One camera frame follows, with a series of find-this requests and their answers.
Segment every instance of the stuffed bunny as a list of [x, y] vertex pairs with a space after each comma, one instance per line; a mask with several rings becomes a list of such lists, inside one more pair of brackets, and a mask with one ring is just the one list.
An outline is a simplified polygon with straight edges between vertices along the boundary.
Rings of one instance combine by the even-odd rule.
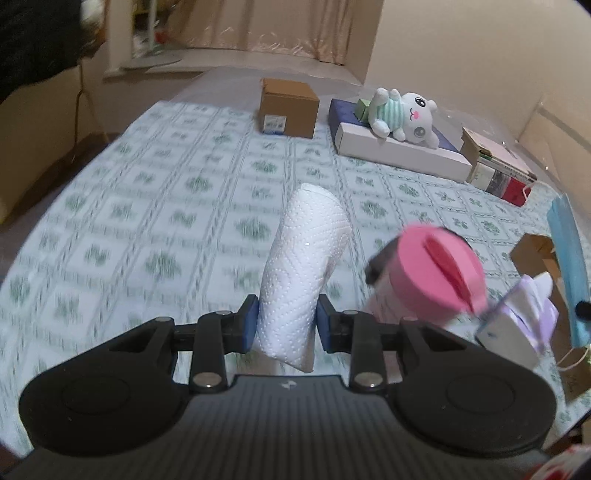
[[402, 96], [397, 90], [378, 88], [369, 103], [369, 126], [374, 133], [386, 138], [390, 132], [400, 141], [418, 144], [425, 142], [430, 148], [439, 146], [439, 139], [433, 132], [431, 112], [437, 110], [433, 100], [425, 100], [416, 93]]

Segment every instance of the book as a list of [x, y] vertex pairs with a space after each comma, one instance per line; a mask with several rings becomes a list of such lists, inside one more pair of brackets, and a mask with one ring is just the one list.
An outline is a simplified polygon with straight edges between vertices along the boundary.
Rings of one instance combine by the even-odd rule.
[[506, 145], [493, 142], [467, 128], [462, 129], [462, 140], [464, 144], [460, 153], [473, 165], [473, 168], [476, 168], [477, 163], [482, 163], [526, 185], [531, 185], [537, 180], [525, 161]]
[[524, 205], [531, 192], [529, 184], [482, 162], [476, 163], [467, 182], [518, 207]]

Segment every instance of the dark cloth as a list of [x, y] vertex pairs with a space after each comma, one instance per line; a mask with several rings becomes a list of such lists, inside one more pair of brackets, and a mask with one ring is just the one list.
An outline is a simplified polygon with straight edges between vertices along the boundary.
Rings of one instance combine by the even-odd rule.
[[0, 102], [76, 66], [80, 0], [0, 0]]

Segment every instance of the bedsheet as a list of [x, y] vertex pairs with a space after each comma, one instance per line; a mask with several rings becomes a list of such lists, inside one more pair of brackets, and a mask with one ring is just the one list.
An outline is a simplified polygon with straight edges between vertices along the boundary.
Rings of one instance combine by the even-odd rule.
[[[362, 307], [367, 260], [413, 222], [464, 236], [490, 297], [500, 298], [519, 277], [509, 252], [524, 232], [549, 233], [556, 195], [537, 185], [517, 208], [467, 184], [339, 156], [325, 124], [310, 140], [266, 136], [251, 112], [158, 102], [55, 200], [0, 289], [0, 438], [18, 453], [31, 449], [17, 402], [41, 371], [155, 316], [195, 322], [258, 294], [282, 209], [304, 181], [333, 192], [353, 225], [326, 287], [337, 309]], [[478, 324], [460, 316], [449, 329], [474, 341]], [[257, 353], [226, 363], [229, 377], [301, 374]], [[175, 380], [186, 382], [188, 368], [180, 355]], [[565, 405], [550, 351], [537, 372], [558, 398], [551, 443], [591, 394]], [[346, 381], [348, 356], [324, 353], [317, 339], [313, 374]]]

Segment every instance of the paper towel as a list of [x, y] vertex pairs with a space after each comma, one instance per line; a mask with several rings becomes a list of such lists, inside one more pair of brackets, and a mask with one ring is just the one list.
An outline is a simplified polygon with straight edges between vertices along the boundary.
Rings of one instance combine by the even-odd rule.
[[318, 295], [350, 235], [347, 215], [332, 193], [308, 183], [294, 192], [262, 275], [255, 349], [312, 371]]

